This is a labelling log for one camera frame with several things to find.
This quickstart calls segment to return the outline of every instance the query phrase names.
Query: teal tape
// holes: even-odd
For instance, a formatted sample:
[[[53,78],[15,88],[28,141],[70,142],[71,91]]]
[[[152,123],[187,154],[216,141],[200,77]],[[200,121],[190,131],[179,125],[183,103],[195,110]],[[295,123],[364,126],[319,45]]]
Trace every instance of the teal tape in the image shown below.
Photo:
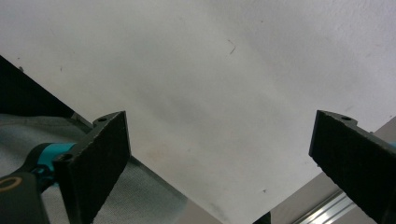
[[[38,158],[38,165],[46,165],[53,172],[52,160],[70,150],[76,143],[54,143],[47,146]]]

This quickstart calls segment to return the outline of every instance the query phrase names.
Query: table surface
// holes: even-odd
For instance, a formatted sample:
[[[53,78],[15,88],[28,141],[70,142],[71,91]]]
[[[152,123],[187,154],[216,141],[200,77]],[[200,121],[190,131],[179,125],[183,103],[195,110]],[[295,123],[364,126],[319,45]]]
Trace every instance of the table surface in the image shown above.
[[[396,113],[396,2],[11,1],[0,54],[223,223],[317,174],[317,109],[374,131]]]

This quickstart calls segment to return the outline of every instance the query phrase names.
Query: white tabletop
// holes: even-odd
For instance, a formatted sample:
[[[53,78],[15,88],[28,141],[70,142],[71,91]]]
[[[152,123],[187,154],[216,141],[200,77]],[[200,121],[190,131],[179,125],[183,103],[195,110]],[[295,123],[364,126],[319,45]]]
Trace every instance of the white tabletop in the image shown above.
[[[317,109],[396,114],[396,2],[0,2],[0,54],[88,120],[126,110],[132,152],[223,223],[315,177]]]

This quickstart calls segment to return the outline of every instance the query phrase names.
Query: gray fabric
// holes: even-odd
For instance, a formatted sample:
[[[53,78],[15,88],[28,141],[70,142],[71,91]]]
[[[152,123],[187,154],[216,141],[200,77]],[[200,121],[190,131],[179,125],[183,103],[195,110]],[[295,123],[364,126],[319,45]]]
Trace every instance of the gray fabric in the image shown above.
[[[0,176],[19,168],[29,151],[47,142],[77,142],[89,128],[73,119],[0,115]],[[69,223],[61,193],[47,189],[51,223]],[[94,223],[176,223],[187,199],[147,167],[130,159]]]

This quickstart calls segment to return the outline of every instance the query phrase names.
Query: screw hole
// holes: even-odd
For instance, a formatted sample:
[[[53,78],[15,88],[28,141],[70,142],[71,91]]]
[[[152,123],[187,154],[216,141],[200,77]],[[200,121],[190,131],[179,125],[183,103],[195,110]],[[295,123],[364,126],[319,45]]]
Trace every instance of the screw hole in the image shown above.
[[[352,119],[349,118],[349,117],[342,117],[341,119],[343,119],[343,120],[352,120]]]
[[[58,161],[69,161],[73,158],[72,154],[63,154],[58,157]]]

